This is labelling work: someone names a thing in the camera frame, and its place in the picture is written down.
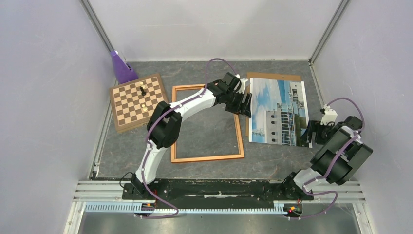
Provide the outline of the building and sky photo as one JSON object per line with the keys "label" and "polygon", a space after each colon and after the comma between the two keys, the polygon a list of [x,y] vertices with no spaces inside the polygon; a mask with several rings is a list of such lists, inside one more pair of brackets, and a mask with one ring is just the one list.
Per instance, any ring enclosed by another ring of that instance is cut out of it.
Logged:
{"label": "building and sky photo", "polygon": [[249,142],[312,148],[301,136],[309,122],[303,81],[251,78]]}

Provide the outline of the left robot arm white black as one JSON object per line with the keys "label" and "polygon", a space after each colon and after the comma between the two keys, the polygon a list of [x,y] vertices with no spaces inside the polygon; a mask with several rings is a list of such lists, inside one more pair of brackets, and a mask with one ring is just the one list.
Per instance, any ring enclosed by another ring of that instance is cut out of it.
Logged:
{"label": "left robot arm white black", "polygon": [[190,116],[218,104],[227,112],[251,117],[252,94],[247,91],[249,79],[226,73],[222,79],[205,84],[195,94],[177,102],[157,104],[148,124],[146,150],[142,162],[132,175],[134,193],[141,199],[152,195],[156,171],[167,148],[179,137],[182,123]]}

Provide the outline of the wooden picture frame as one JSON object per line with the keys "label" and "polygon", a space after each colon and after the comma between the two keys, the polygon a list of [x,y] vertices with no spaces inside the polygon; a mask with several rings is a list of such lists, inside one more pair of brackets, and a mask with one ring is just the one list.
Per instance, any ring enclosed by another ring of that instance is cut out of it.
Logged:
{"label": "wooden picture frame", "polygon": [[[178,91],[185,90],[196,90],[201,89],[202,84],[190,84],[190,85],[175,85],[172,87],[172,101],[177,101]],[[241,159],[245,157],[244,146],[242,142],[241,125],[238,115],[234,114],[234,124],[235,133],[237,138],[238,153],[234,155],[220,155],[220,156],[201,156],[201,157],[189,157],[189,158],[178,158],[177,157],[177,144],[174,143],[171,146],[171,162],[172,163],[192,163],[192,162],[203,162],[203,161],[217,161],[217,160],[229,160],[229,159]]]}

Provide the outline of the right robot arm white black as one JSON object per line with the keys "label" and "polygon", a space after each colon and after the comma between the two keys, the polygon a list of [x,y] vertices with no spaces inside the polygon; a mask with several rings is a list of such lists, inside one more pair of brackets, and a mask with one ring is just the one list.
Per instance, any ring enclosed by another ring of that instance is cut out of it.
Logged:
{"label": "right robot arm white black", "polygon": [[304,200],[316,185],[347,182],[373,153],[361,140],[362,127],[363,121],[355,116],[339,123],[309,121],[301,139],[314,140],[322,147],[310,160],[309,168],[292,172],[282,182],[281,194],[287,199]]}

